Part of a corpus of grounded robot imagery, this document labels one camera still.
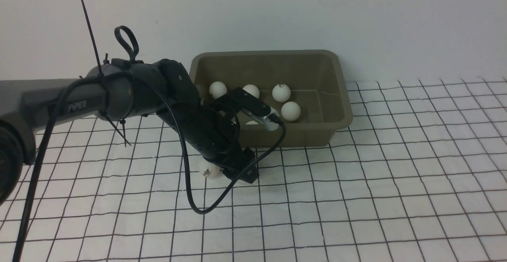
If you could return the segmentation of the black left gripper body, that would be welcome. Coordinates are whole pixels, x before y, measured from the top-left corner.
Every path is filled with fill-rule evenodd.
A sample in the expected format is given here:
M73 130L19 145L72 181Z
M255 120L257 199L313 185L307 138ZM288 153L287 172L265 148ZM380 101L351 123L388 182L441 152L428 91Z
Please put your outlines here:
M250 148L239 144L238 125L231 122L232 109L208 104L174 106L176 123L187 143L207 161L233 171L241 171L255 159Z

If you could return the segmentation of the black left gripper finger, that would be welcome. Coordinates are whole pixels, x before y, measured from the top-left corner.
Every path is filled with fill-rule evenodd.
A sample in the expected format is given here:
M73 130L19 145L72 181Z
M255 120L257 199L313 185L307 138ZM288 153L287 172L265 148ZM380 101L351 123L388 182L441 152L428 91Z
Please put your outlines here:
M259 170L256 165L250 167L245 164L227 166L222 170L222 174L231 181L243 181L249 184L259 179Z

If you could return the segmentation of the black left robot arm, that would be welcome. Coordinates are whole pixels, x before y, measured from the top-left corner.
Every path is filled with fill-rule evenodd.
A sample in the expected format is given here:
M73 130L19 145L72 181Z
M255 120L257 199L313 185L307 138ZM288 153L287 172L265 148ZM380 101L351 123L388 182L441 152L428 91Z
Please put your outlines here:
M22 166L36 161L36 132L46 127L65 89L76 83L57 109L56 125L89 115L116 122L156 114L231 180L254 161L231 123L240 109L233 103L205 103L183 65L163 59L122 71L119 62L102 65L104 76L94 68L84 79L1 82L1 202L14 190Z

